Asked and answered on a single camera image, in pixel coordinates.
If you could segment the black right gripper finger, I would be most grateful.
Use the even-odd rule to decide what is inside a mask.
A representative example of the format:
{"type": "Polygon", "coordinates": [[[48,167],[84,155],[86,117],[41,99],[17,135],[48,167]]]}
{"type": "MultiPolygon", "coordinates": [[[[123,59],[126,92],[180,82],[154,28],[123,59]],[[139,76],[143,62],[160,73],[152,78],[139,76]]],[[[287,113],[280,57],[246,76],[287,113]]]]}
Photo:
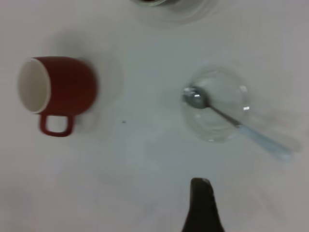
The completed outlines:
{"type": "Polygon", "coordinates": [[[190,183],[189,211],[183,232],[224,232],[214,196],[208,179],[193,178],[190,183]]]}

